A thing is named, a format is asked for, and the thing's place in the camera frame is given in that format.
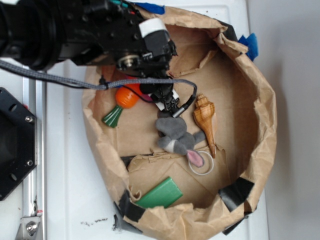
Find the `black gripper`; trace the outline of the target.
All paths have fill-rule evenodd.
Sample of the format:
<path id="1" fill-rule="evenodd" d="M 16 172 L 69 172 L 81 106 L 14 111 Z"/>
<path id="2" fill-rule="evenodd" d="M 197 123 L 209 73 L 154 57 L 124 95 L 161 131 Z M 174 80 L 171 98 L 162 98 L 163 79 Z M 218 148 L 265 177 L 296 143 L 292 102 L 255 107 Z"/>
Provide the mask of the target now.
<path id="1" fill-rule="evenodd" d="M 177 52 L 160 19 L 144 18 L 126 0 L 84 0 L 82 6 L 89 30 L 95 36 L 82 56 L 82 65 L 114 65 L 129 76 L 166 78 L 170 61 Z M 141 100 L 155 102 L 162 112 L 178 108 L 180 99 L 172 83 L 141 83 L 139 90 Z"/>

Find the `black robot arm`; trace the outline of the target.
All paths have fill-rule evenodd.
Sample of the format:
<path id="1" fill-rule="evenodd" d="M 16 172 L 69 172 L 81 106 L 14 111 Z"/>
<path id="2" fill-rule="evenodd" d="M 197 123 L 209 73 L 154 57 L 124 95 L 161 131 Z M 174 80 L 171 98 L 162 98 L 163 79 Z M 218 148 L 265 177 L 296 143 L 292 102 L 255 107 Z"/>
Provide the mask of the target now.
<path id="1" fill-rule="evenodd" d="M 125 0 L 20 0 L 0 5 L 0 55 L 35 71 L 70 60 L 167 77 L 177 54 L 165 24 Z"/>

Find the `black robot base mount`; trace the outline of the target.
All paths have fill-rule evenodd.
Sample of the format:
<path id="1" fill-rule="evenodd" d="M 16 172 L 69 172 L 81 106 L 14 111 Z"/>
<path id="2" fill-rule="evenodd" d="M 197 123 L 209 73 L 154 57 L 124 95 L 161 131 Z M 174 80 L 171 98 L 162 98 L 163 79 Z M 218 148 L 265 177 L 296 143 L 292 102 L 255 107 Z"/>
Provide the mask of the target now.
<path id="1" fill-rule="evenodd" d="M 5 200 L 36 166 L 36 117 L 0 88 L 0 200 Z"/>

